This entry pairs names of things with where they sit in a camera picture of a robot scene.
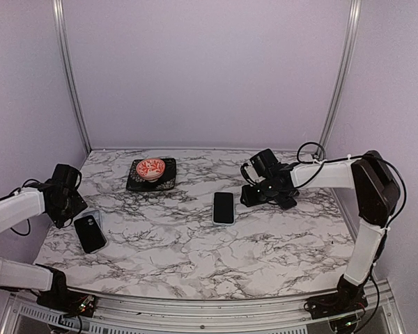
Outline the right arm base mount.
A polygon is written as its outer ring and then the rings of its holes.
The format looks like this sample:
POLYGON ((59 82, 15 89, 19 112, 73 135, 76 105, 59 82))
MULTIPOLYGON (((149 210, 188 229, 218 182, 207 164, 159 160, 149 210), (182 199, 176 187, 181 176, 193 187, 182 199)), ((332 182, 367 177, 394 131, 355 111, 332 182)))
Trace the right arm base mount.
POLYGON ((312 319, 321 319, 356 310, 365 310, 368 304, 365 296, 358 296, 351 301, 348 298, 341 299, 336 292, 309 297, 305 301, 303 308, 311 315, 312 319))

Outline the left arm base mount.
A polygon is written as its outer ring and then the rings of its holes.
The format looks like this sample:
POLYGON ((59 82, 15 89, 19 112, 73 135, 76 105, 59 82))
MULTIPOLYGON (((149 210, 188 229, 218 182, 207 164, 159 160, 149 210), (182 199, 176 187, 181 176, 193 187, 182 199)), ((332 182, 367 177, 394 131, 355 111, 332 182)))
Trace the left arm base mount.
POLYGON ((64 312, 69 317, 77 315, 92 317, 95 312, 97 297, 92 294, 80 292, 67 292, 66 294, 55 294, 51 292, 41 292, 37 298, 38 305, 64 312))

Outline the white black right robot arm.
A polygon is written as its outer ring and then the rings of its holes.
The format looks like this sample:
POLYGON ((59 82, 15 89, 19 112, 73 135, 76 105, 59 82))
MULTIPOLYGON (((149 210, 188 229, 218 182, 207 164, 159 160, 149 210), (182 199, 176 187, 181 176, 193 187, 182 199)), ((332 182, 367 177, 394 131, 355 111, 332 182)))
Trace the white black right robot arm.
POLYGON ((389 226, 403 209, 406 197, 401 176, 376 150, 333 160, 297 159, 291 164, 277 160, 270 149, 255 154, 240 167, 247 181, 240 202, 246 207, 274 202, 282 210, 296 206, 303 189, 352 189, 355 191, 359 230, 353 253, 331 305, 345 312, 358 300, 371 269, 380 256, 389 226))

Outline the black phone case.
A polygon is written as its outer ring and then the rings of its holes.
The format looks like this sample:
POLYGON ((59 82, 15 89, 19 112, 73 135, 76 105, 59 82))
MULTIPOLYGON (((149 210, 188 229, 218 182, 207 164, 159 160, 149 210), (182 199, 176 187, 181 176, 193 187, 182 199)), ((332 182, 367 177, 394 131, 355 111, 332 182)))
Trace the black phone case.
POLYGON ((86 254, 95 253, 107 245, 107 240, 94 216, 87 215, 75 220, 74 227, 86 254))

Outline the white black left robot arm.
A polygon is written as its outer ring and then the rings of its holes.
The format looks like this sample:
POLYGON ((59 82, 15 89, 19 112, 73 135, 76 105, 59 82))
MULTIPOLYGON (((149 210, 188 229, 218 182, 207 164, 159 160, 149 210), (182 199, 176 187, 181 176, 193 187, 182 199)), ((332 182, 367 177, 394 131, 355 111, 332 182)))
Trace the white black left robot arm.
MULTIPOLYGON (((57 164, 48 180, 24 184, 0 198, 0 234, 43 214, 56 228, 64 228, 87 208, 78 192, 81 181, 79 170, 57 164)), ((0 288, 37 290, 43 301, 52 302, 60 310, 67 310, 74 303, 64 272, 37 264, 0 258, 0 288)))

